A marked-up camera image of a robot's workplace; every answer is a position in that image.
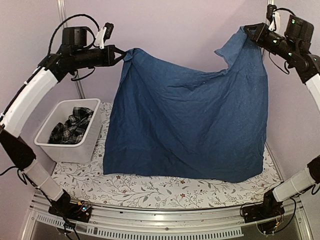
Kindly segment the teal blue garment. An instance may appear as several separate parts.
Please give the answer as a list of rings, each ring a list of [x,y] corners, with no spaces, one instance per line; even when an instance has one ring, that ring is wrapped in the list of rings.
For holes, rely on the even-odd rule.
[[[127,51],[105,140],[103,173],[243,182],[263,171],[268,76],[243,28],[204,72]]]

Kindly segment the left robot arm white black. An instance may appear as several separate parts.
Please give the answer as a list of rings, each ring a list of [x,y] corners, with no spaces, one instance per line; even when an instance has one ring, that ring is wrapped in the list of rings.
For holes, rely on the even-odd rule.
[[[126,56],[126,52],[107,45],[104,47],[72,47],[61,45],[56,53],[49,53],[38,65],[0,117],[0,143],[13,164],[27,179],[48,197],[63,216],[74,213],[70,195],[63,190],[37,161],[33,150],[20,134],[32,112],[44,96],[67,74],[83,68],[111,67]]]

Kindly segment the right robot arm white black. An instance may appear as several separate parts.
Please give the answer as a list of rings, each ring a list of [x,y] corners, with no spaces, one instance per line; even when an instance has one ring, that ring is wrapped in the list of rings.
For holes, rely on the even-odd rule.
[[[266,23],[244,26],[249,39],[269,53],[282,57],[289,68],[294,68],[312,95],[315,104],[320,104],[320,57],[310,53],[314,26],[293,14],[289,16],[284,36],[271,30]],[[264,194],[258,207],[262,218],[281,212],[283,201],[319,184],[320,158],[316,157],[307,166]]]

